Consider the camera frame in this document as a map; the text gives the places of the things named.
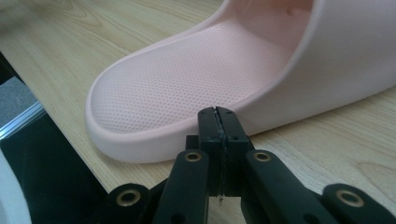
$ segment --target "wooden table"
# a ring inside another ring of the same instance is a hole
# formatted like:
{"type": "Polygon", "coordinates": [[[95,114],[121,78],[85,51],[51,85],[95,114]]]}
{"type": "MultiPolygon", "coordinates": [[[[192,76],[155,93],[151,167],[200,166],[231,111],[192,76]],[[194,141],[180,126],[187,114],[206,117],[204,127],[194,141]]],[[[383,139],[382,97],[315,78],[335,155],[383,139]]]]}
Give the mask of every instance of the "wooden table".
{"type": "MultiPolygon", "coordinates": [[[[173,162],[129,164],[101,154],[84,126],[88,89],[116,60],[192,27],[220,4],[2,0],[0,50],[107,191],[129,182],[151,188],[173,162]]],[[[396,214],[396,88],[251,139],[256,148],[275,152],[313,191],[347,183],[396,214]]],[[[244,223],[238,199],[221,207],[211,199],[209,223],[244,223]]]]}

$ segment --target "black plastic part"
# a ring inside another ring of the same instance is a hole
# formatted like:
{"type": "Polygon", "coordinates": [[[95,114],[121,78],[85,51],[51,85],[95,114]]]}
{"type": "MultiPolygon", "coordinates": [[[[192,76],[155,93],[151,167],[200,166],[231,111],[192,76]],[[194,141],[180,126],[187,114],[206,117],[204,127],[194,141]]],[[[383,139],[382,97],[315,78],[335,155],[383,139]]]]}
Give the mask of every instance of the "black plastic part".
{"type": "Polygon", "coordinates": [[[223,147],[223,133],[218,126],[215,109],[212,107],[201,110],[198,113],[199,136],[198,148],[206,152],[210,158],[209,163],[209,195],[218,196],[222,194],[222,161],[225,160],[225,150],[223,147]]]}
{"type": "Polygon", "coordinates": [[[396,218],[360,189],[334,184],[323,190],[322,203],[341,223],[395,224],[396,218]]]}
{"type": "Polygon", "coordinates": [[[338,223],[273,153],[249,151],[245,173],[271,223],[338,223]]]}
{"type": "Polygon", "coordinates": [[[149,205],[149,190],[126,184],[113,189],[90,220],[91,224],[143,223],[149,205]]]}
{"type": "Polygon", "coordinates": [[[185,148],[186,148],[186,150],[199,149],[199,136],[198,135],[187,135],[185,148]]]}
{"type": "Polygon", "coordinates": [[[235,113],[222,107],[209,107],[198,113],[198,125],[199,149],[210,157],[210,196],[241,196],[241,183],[246,182],[242,160],[254,147],[235,113]]]}
{"type": "Polygon", "coordinates": [[[163,189],[165,188],[167,180],[168,179],[165,179],[163,182],[149,190],[149,203],[139,224],[151,223],[152,219],[154,219],[155,213],[157,212],[158,203],[160,202],[161,196],[163,195],[163,189]]]}
{"type": "Polygon", "coordinates": [[[207,221],[209,158],[201,150],[177,155],[152,223],[203,224],[207,221]]]}
{"type": "Polygon", "coordinates": [[[241,210],[247,224],[269,224],[270,219],[262,209],[254,189],[246,184],[241,196],[241,210]]]}

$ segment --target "light wood desk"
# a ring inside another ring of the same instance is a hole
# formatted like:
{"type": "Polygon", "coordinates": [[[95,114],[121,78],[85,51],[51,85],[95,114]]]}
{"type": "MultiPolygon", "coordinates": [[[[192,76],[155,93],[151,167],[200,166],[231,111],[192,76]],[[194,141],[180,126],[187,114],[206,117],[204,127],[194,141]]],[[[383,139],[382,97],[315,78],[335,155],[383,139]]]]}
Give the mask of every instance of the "light wood desk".
{"type": "MultiPolygon", "coordinates": [[[[107,191],[151,188],[173,162],[128,164],[91,143],[84,126],[88,89],[121,57],[192,27],[220,0],[2,0],[0,50],[107,191]]],[[[396,214],[396,88],[252,137],[310,189],[359,187],[396,214]]],[[[244,223],[237,199],[210,203],[209,223],[244,223]]]]}

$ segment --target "metal edge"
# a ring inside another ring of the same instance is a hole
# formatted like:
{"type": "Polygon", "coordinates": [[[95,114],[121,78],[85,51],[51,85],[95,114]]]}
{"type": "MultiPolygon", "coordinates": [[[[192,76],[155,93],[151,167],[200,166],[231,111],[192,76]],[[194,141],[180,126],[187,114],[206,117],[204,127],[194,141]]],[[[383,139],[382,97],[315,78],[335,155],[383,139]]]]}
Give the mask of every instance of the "metal edge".
{"type": "Polygon", "coordinates": [[[46,114],[42,104],[35,102],[25,111],[20,113],[15,119],[0,128],[0,140],[11,136],[16,131],[28,125],[37,118],[46,114]]]}

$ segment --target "pink slide sandal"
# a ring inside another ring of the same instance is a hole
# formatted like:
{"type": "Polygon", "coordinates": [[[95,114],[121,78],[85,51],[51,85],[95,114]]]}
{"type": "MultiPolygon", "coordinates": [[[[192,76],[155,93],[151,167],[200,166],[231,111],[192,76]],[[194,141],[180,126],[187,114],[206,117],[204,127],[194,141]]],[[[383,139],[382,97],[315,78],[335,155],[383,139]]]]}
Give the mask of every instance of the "pink slide sandal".
{"type": "Polygon", "coordinates": [[[87,98],[88,133],[116,160],[166,161],[209,106],[254,134],[378,93],[396,84],[395,11],[394,0],[225,0],[108,67],[87,98]]]}

